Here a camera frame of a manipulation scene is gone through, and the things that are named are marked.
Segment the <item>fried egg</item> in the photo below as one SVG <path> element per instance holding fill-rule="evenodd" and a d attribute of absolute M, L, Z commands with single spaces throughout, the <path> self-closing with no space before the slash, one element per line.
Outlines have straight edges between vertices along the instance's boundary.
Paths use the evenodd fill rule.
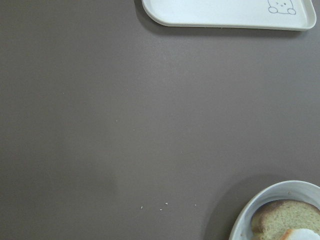
<path fill-rule="evenodd" d="M 288 229 L 283 235 L 283 240 L 320 240 L 320 235 L 306 228 Z"/>

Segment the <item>cream rabbit serving tray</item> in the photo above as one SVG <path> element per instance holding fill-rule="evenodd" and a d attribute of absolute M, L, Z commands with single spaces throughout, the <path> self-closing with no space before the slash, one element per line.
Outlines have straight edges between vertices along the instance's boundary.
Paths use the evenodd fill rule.
<path fill-rule="evenodd" d="M 306 31 L 317 22 L 310 0 L 144 0 L 142 6 L 167 27 Z"/>

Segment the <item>bread slice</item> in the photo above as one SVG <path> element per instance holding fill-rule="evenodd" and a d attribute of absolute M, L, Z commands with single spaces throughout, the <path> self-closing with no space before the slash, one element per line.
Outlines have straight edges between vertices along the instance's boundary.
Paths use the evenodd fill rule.
<path fill-rule="evenodd" d="M 280 199 L 262 205 L 251 218 L 254 240 L 283 240 L 289 229 L 309 229 L 320 235 L 320 210 L 307 202 Z"/>

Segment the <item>white round plate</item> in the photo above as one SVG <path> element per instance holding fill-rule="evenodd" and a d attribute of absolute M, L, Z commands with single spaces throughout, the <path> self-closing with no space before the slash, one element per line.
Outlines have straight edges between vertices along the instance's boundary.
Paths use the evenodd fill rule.
<path fill-rule="evenodd" d="M 238 215 L 229 235 L 230 240 L 250 240 L 253 237 L 251 219 L 264 204 L 276 200 L 296 200 L 320 207 L 320 187 L 301 180 L 275 183 L 257 193 Z"/>

